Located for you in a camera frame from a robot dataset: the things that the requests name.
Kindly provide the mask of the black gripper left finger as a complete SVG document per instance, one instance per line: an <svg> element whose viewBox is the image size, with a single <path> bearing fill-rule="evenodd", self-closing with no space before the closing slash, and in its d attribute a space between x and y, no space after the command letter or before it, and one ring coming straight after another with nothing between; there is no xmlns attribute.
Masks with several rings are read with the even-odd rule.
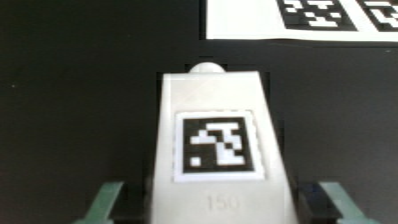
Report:
<svg viewBox="0 0 398 224"><path fill-rule="evenodd" d="M86 215L71 224L144 224L143 202L143 195L125 182L105 182Z"/></svg>

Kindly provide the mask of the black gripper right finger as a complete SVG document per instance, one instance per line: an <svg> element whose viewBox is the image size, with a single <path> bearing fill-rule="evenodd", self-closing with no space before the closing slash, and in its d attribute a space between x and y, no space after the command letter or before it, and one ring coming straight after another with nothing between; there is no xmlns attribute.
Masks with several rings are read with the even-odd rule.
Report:
<svg viewBox="0 0 398 224"><path fill-rule="evenodd" d="M299 184L297 212L301 224L381 224L366 216L338 182Z"/></svg>

